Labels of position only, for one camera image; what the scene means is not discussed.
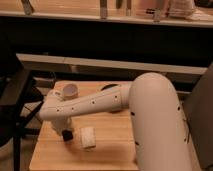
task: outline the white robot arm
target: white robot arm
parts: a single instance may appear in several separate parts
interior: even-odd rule
[[[160,74],[143,74],[132,84],[71,101],[62,102],[50,96],[40,116],[44,120],[59,121],[128,107],[140,170],[192,171],[183,111],[173,85]]]

